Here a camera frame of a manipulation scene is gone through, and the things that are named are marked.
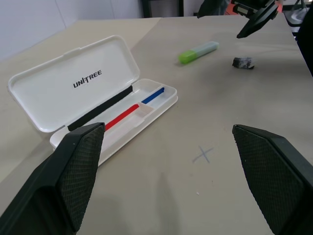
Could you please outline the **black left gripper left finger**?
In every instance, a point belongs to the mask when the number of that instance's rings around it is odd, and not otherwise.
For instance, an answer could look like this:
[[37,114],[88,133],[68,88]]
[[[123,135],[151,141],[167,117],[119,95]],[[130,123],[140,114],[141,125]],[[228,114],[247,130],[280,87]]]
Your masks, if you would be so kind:
[[94,187],[102,122],[64,136],[0,216],[0,235],[76,235]]

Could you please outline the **dark grey eraser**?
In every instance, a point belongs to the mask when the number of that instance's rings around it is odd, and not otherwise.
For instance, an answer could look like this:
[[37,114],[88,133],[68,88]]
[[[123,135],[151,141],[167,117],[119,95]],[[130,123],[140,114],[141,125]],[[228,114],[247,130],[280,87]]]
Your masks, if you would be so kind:
[[254,69],[254,60],[251,57],[235,57],[232,66],[238,69]]

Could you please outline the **blue pen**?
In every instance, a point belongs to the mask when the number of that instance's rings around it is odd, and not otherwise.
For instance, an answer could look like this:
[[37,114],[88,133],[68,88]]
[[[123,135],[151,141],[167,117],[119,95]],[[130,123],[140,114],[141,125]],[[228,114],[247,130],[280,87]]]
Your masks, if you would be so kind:
[[156,97],[158,97],[160,94],[162,94],[164,92],[165,88],[162,87],[159,90],[155,91],[153,94],[151,94],[150,96],[148,96],[147,98],[145,98],[144,100],[142,100],[141,103],[143,104],[147,104],[149,102],[151,102],[153,99],[155,99]]

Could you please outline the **black bulky object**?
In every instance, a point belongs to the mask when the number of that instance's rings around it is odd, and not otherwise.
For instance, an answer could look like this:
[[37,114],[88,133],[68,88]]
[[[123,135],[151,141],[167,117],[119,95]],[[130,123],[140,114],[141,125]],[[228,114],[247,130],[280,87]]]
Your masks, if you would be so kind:
[[302,22],[297,44],[313,77],[313,8],[309,9]]

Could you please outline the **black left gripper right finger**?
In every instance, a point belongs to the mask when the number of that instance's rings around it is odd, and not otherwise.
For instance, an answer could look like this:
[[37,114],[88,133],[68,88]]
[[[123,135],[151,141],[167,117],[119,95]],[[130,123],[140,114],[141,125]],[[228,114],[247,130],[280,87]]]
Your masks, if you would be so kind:
[[248,187],[274,235],[313,235],[313,165],[284,137],[235,124]]

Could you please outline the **red pen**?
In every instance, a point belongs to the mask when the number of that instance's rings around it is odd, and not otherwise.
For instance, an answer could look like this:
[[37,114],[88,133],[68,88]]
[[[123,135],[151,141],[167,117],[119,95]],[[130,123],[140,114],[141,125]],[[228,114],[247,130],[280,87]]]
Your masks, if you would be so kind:
[[133,111],[135,111],[136,109],[139,108],[138,104],[134,104],[133,106],[131,106],[130,108],[128,108],[127,110],[125,110],[124,112],[122,112],[120,115],[118,115],[117,117],[115,117],[113,120],[111,120],[110,122],[108,122],[105,125],[105,129],[106,131],[108,131],[109,129],[111,129],[113,126],[115,126],[117,123],[119,123],[122,119],[124,119],[125,117],[127,117],[129,114],[131,114]]

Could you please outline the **green capped highlighter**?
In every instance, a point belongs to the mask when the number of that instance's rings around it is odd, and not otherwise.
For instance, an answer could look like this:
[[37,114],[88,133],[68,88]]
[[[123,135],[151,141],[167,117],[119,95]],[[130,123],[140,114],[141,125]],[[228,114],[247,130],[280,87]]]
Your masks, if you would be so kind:
[[199,57],[202,57],[206,54],[209,54],[213,51],[216,51],[219,47],[217,42],[207,42],[200,46],[189,49],[178,56],[178,60],[181,64],[188,64]]

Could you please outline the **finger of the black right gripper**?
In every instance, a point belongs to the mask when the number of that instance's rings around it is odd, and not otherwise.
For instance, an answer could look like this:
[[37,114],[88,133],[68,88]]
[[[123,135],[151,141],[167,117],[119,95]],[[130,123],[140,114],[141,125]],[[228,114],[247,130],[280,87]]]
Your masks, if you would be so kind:
[[246,38],[249,35],[260,30],[269,20],[273,20],[278,13],[278,5],[272,4],[266,8],[260,9],[258,12],[253,14],[246,25],[238,33],[237,38]]
[[224,15],[228,5],[229,0],[204,0],[198,10],[197,18]]

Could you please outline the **white Unitree pencil case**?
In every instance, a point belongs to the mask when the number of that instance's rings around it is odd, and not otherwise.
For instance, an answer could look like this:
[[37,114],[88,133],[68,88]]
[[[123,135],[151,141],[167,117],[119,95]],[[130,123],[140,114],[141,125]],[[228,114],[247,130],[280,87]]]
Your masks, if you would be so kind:
[[[139,105],[105,131],[99,159],[102,164],[178,100],[175,88],[140,78],[139,67],[122,37],[110,36],[16,74],[9,79],[8,90],[33,125],[51,134],[50,144],[56,148],[70,132],[70,124],[131,85],[133,91],[128,96],[83,125],[106,125],[134,104]],[[162,87],[162,94],[141,103]]]

